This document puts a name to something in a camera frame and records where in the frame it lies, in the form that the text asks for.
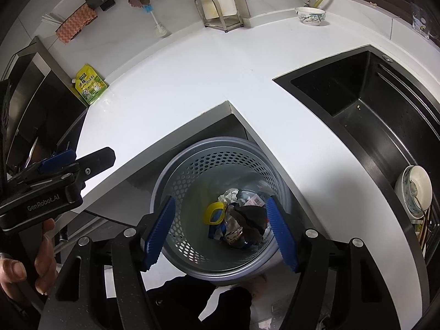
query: black pants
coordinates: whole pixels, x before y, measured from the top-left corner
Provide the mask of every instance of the black pants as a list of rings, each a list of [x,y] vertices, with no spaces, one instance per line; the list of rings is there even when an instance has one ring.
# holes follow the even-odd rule
[[[199,320],[215,288],[206,280],[185,275],[148,290],[161,330],[249,330],[252,296],[241,287],[220,294],[215,311],[202,322]]]

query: trash can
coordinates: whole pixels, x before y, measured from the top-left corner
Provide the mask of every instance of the trash can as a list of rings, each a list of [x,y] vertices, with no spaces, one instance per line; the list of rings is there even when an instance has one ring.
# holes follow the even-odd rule
[[[157,180],[150,212],[167,196],[176,201],[175,219],[162,252],[178,269],[200,279],[234,283],[265,264],[278,250],[272,231],[258,246],[233,249],[208,238],[206,207],[229,188],[276,195],[287,212],[292,194],[257,144],[237,137],[213,137],[174,157]]]

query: white ceramic bowl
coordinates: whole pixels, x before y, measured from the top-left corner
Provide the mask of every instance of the white ceramic bowl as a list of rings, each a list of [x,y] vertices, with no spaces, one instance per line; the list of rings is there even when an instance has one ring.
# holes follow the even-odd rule
[[[296,7],[296,14],[303,24],[318,26],[326,18],[326,12],[313,7]]]
[[[400,174],[395,183],[395,193],[410,219],[423,217],[418,203],[415,201],[410,190],[410,181],[417,187],[417,199],[424,210],[428,209],[433,199],[433,187],[430,177],[421,166],[408,166]]]

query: floral patterned bowl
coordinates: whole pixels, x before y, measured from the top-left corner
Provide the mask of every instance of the floral patterned bowl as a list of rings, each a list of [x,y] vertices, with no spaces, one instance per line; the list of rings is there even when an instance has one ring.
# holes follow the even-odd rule
[[[326,18],[326,12],[313,7],[296,7],[295,9],[300,21],[303,24],[318,26]]]

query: foot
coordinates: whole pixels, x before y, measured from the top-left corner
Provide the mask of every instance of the foot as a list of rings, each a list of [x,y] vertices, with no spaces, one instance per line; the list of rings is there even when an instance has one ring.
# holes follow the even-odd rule
[[[237,286],[245,288],[252,295],[252,300],[257,300],[265,294],[268,281],[266,276],[262,274],[243,283],[239,283]]]

